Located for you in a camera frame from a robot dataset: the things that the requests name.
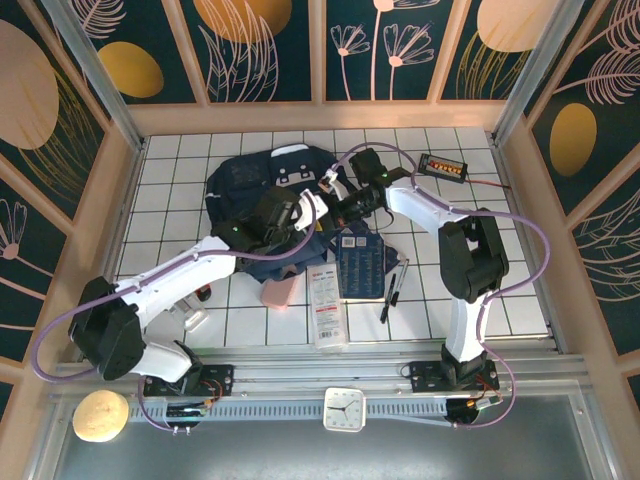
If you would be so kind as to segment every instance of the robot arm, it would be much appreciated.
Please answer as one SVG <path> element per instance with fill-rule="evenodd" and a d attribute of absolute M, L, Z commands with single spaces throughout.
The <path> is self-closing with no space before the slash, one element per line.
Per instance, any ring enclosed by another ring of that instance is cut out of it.
<path fill-rule="evenodd" d="M 76 315 L 69 331 L 71 339 L 105 380 L 135 372 L 170 384 L 180 381 L 177 388 L 188 391 L 194 372 L 197 374 L 201 367 L 197 357 L 180 342 L 144 341 L 141 332 L 181 298 L 242 268 L 242 262 L 232 256 L 200 258 L 201 252 L 233 249 L 266 253 L 309 227 L 312 209 L 317 219 L 322 218 L 323 228 L 331 230 L 385 207 L 405 215 L 438 238 L 442 279 L 453 297 L 451 327 L 442 349 L 443 372 L 453 386 L 465 383 L 482 369 L 486 357 L 476 335 L 480 305 L 499 288 L 508 272 L 495 219 L 454 214 L 430 202 L 415 191 L 407 171 L 397 168 L 388 172 L 373 150 L 354 156 L 351 164 L 361 186 L 367 185 L 351 195 L 309 194 L 301 200 L 274 187 L 253 217 L 225 222 L 212 233 L 214 236 L 206 237 L 164 265 L 119 281 L 116 286 L 103 278 L 90 282 L 82 303 L 131 286 L 138 288 L 116 301 Z"/>

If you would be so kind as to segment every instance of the clock hands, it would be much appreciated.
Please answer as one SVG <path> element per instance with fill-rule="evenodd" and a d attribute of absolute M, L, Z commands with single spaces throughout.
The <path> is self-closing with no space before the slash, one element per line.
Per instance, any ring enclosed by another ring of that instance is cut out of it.
<path fill-rule="evenodd" d="M 340 410 L 342 413 L 344 413 L 344 418 L 346 418 L 347 420 L 349 420 L 349 417 L 347 416 L 347 408 L 349 408 L 351 405 L 353 405 L 356 401 L 353 400 L 350 403 L 348 403 L 347 405 L 345 405 L 344 407 L 329 407 L 327 406 L 327 410 Z"/>

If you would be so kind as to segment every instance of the mounting plate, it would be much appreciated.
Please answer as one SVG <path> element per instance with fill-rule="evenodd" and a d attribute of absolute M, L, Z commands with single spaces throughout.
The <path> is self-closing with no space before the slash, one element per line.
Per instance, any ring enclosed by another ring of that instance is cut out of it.
<path fill-rule="evenodd" d="M 211 390 L 203 382 L 208 382 L 215 388 L 216 395 L 219 395 L 218 383 L 223 387 L 223 397 L 231 395 L 233 388 L 233 365 L 203 365 L 198 378 L 198 387 L 189 393 L 190 397 L 210 397 Z M 167 383 L 157 377 L 147 377 L 144 386 L 145 397 L 177 397 L 180 396 L 175 390 L 169 388 Z"/>
<path fill-rule="evenodd" d="M 407 364 L 407 367 L 409 368 L 407 378 L 411 380 L 413 393 L 482 391 L 484 389 L 482 383 L 475 380 L 464 386 L 459 385 L 457 387 L 452 387 L 442 376 L 440 371 L 440 361 L 411 362 Z M 496 365 L 493 360 L 487 360 L 484 365 L 484 370 L 482 370 L 478 375 L 481 375 L 482 379 L 491 387 L 496 390 L 500 389 L 498 372 L 496 371 Z"/>

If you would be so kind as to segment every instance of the round bread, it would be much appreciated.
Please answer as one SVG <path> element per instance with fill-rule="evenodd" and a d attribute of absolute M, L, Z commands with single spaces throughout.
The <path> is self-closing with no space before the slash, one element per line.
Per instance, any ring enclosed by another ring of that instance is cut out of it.
<path fill-rule="evenodd" d="M 87 395 L 73 414 L 73 430 L 87 442 L 108 442 L 129 419 L 129 404 L 120 394 L 98 390 Z"/>

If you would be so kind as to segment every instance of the label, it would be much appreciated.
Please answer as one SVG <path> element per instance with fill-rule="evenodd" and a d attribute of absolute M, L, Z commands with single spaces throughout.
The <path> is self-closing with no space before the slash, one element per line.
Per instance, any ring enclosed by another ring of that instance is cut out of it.
<path fill-rule="evenodd" d="M 307 269 L 311 295 L 311 318 L 317 348 L 337 347 L 347 343 L 346 322 L 340 305 L 338 268 L 327 263 Z"/>

